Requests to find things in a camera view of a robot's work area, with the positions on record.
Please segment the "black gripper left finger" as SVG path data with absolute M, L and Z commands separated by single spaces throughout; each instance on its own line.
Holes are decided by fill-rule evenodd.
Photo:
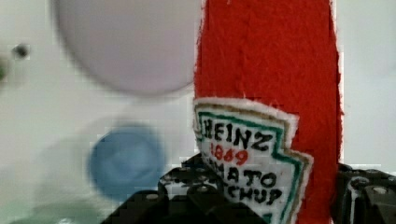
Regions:
M 219 178 L 197 154 L 140 190 L 100 224 L 267 224 L 222 192 Z

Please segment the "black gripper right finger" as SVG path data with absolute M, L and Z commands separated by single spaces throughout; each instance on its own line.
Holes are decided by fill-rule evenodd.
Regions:
M 396 224 L 394 175 L 339 163 L 335 192 L 334 224 Z

